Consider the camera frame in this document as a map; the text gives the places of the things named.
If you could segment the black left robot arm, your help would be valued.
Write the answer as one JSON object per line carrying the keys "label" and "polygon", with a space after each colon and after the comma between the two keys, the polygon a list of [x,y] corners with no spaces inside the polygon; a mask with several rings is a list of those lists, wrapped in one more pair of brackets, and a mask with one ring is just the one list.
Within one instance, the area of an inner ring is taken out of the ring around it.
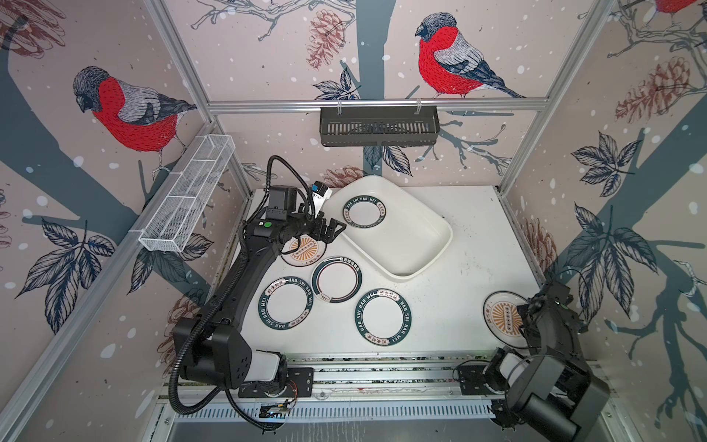
{"label": "black left robot arm", "polygon": [[344,222],[302,214],[284,219],[258,217],[243,226],[240,252],[214,297],[192,319],[180,320],[172,335],[176,358],[169,390],[181,379],[235,390],[246,381],[253,350],[241,335],[245,315],[261,281],[291,239],[308,236],[332,243],[346,229]]}

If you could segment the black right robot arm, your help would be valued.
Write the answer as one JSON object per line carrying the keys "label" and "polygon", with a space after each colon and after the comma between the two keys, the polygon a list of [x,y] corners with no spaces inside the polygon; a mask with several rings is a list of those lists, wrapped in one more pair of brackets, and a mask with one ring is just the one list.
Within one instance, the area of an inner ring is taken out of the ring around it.
{"label": "black right robot arm", "polygon": [[518,308],[528,355],[499,348],[484,370],[487,386],[504,395],[492,421],[502,428],[529,425],[549,441],[586,441],[609,401],[609,386],[585,360],[570,288],[548,283]]}

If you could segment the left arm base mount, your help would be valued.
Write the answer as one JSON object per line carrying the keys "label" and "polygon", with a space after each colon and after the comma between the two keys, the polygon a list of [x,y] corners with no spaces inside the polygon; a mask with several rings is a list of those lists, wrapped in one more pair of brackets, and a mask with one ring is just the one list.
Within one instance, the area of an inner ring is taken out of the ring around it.
{"label": "left arm base mount", "polygon": [[296,399],[309,398],[314,380],[313,368],[289,368],[272,381],[244,383],[238,389],[241,399]]}

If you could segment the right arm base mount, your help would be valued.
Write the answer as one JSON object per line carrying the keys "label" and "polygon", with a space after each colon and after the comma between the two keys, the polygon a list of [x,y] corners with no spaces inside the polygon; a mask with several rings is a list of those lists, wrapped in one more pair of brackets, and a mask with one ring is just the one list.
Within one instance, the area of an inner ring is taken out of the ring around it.
{"label": "right arm base mount", "polygon": [[504,395],[508,387],[506,378],[489,365],[459,365],[454,377],[462,396]]}

